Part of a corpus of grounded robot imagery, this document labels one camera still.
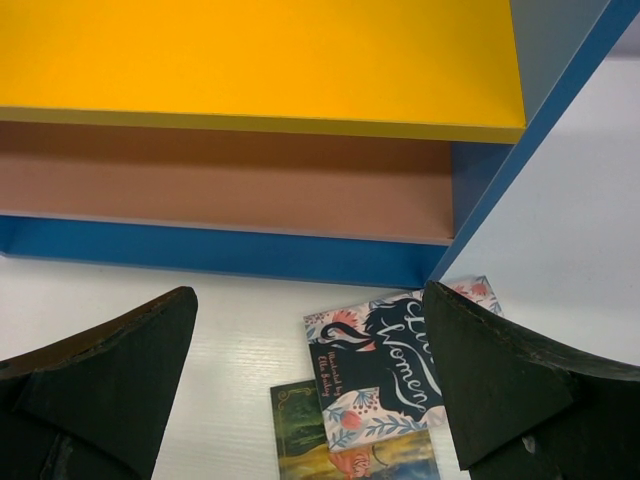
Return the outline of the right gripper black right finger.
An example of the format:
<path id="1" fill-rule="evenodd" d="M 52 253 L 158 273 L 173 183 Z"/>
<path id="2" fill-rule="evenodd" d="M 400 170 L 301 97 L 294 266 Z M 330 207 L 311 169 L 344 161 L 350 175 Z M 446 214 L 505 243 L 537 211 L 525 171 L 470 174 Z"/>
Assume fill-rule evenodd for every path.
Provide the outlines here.
<path id="1" fill-rule="evenodd" d="M 427 337 L 473 479 L 636 479 L 639 369 L 557 342 L 430 281 Z"/>

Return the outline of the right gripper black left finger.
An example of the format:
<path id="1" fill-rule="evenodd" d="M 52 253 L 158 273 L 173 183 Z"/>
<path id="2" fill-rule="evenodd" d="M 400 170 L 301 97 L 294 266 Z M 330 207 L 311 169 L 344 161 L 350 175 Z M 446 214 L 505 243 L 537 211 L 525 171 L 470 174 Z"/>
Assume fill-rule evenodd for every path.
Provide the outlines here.
<path id="1" fill-rule="evenodd" d="M 198 311 L 178 287 L 1 363 L 4 479 L 152 477 Z"/>

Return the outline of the Little Women book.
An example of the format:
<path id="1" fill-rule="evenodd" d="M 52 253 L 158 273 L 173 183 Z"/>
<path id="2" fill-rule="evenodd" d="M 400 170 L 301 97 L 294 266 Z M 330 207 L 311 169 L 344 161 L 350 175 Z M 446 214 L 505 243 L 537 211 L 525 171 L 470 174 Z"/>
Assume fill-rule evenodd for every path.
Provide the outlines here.
<path id="1" fill-rule="evenodd" d="M 420 290 L 304 317 L 332 452 L 446 421 Z"/>

